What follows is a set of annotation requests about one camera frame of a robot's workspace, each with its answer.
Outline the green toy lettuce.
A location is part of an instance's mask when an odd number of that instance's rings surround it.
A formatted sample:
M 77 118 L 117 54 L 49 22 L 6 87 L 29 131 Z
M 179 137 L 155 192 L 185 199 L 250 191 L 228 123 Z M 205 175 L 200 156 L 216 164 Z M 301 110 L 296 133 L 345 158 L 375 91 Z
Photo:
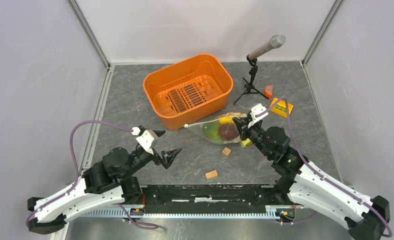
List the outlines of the green toy lettuce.
M 224 143 L 221 140 L 218 130 L 220 127 L 220 123 L 218 121 L 207 122 L 202 126 L 203 135 L 212 143 L 222 145 Z

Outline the dark red toy onion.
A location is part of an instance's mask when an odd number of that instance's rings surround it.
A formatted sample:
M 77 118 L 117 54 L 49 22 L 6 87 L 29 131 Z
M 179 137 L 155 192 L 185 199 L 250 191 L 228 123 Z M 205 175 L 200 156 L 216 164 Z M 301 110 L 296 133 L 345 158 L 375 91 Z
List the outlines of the dark red toy onion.
M 234 123 L 221 124 L 218 133 L 223 141 L 232 141 L 240 137 L 239 131 Z

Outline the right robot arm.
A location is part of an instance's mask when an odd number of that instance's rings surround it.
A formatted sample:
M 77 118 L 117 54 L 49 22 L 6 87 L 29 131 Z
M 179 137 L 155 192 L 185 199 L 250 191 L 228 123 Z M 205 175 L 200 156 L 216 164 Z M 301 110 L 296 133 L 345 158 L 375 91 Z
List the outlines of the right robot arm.
M 309 207 L 337 222 L 355 240 L 391 237 L 387 199 L 362 194 L 325 173 L 290 146 L 291 138 L 282 127 L 263 129 L 261 121 L 251 125 L 250 116 L 233 122 L 240 137 L 249 139 L 280 175 L 273 191 L 276 202 Z

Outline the orange plastic basket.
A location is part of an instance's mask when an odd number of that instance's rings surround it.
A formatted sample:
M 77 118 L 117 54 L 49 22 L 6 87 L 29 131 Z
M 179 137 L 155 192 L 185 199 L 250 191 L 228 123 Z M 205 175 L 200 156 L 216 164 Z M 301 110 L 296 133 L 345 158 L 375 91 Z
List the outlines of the orange plastic basket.
M 150 73 L 143 89 L 169 130 L 178 130 L 226 106 L 234 82 L 219 60 L 199 54 Z

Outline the yellow toy mango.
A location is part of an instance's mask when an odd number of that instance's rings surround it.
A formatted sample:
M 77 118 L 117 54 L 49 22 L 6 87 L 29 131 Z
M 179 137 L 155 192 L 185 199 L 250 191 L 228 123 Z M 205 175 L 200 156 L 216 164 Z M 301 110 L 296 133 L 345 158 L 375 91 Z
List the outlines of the yellow toy mango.
M 221 125 L 226 125 L 226 124 L 235 124 L 234 120 L 239 119 L 237 116 L 226 116 L 218 119 L 218 122 Z

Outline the polka dot zip top bag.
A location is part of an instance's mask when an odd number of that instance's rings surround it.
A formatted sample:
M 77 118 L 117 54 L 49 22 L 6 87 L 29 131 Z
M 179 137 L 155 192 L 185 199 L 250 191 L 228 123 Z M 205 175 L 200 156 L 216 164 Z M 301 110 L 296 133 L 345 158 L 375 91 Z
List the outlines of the polka dot zip top bag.
M 225 145 L 239 143 L 241 137 L 233 119 L 246 117 L 246 113 L 228 112 L 210 121 L 185 124 L 184 127 L 213 144 Z

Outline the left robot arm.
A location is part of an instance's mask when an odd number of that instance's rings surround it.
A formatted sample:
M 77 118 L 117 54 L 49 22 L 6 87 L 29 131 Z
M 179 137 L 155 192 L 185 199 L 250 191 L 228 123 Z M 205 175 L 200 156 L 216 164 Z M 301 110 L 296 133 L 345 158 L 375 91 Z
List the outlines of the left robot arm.
M 149 163 L 168 169 L 181 148 L 158 153 L 154 145 L 163 130 L 141 129 L 135 150 L 115 147 L 80 174 L 75 181 L 48 197 L 31 197 L 27 201 L 31 217 L 28 230 L 51 234 L 79 216 L 101 207 L 116 204 L 141 204 L 143 191 L 135 173 Z

